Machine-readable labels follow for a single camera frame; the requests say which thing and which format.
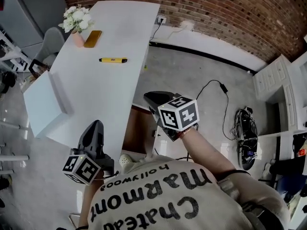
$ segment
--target qr code cube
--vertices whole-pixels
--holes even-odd
[[[100,170],[100,166],[85,154],[70,155],[62,169],[74,182],[90,185]]]
[[[197,101],[180,96],[158,107],[165,128],[183,131],[199,121]]]

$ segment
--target white shoe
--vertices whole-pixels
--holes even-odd
[[[119,158],[119,164],[124,168],[127,164],[133,163],[132,158],[127,154],[122,154]]]
[[[270,167],[272,165],[270,163],[266,163],[264,166],[264,171],[262,172],[262,178],[266,179],[271,173],[270,173]]]

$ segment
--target refrigerator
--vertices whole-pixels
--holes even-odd
[[[33,59],[48,28],[63,22],[65,8],[65,0],[3,0],[0,26]]]

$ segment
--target gray floor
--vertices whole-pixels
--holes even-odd
[[[134,103],[144,105],[142,95],[152,90],[174,91],[196,97],[205,83],[218,79],[229,90],[225,131],[232,126],[236,109],[245,105],[254,109],[258,130],[261,132],[265,129],[268,122],[265,103],[255,99],[252,76],[245,71],[211,59],[153,47],[150,47],[147,65],[148,70],[140,76]],[[202,116],[200,132],[224,155],[227,152],[228,158],[237,165],[235,144],[221,132],[225,95],[216,83],[203,91],[198,105]],[[0,118],[26,125],[27,114],[18,84],[9,89],[0,102]],[[16,155],[30,156],[26,162],[3,163],[4,169],[14,169],[15,174],[12,175],[12,187],[0,191],[0,197],[6,204],[6,208],[0,211],[2,217],[13,229],[73,229],[68,214],[81,210],[83,187],[61,173],[69,148],[47,138],[34,139],[31,132],[26,134],[7,127],[0,129],[0,143],[4,141],[7,144],[3,148],[4,154],[14,152]],[[264,163],[273,157],[275,142],[274,138],[259,140],[262,152],[253,168],[253,176],[259,178]]]

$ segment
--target black and white pattern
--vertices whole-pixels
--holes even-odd
[[[182,128],[189,126],[191,123],[197,120],[197,113],[195,103],[181,109],[179,111]]]
[[[99,169],[96,164],[93,164],[89,159],[85,158],[75,174],[90,183]]]
[[[174,112],[161,110],[161,115],[162,115],[165,127],[178,128],[176,114]]]
[[[65,174],[65,175],[67,175],[69,178],[71,178],[76,183],[85,184],[84,182],[80,181],[77,177],[75,177],[73,174]]]
[[[170,104],[170,105],[172,105],[172,106],[174,106],[174,107],[180,107],[180,106],[182,106],[182,105],[184,105],[185,103],[188,103],[188,102],[190,102],[190,101],[192,101],[192,100],[189,99],[189,98],[186,98],[186,97],[181,96],[181,97],[179,97],[179,98],[177,98],[177,99],[175,99],[175,100],[169,102],[168,104]]]
[[[66,161],[66,164],[64,165],[63,171],[72,172],[73,168],[76,165],[77,160],[78,156],[69,156],[69,158]]]

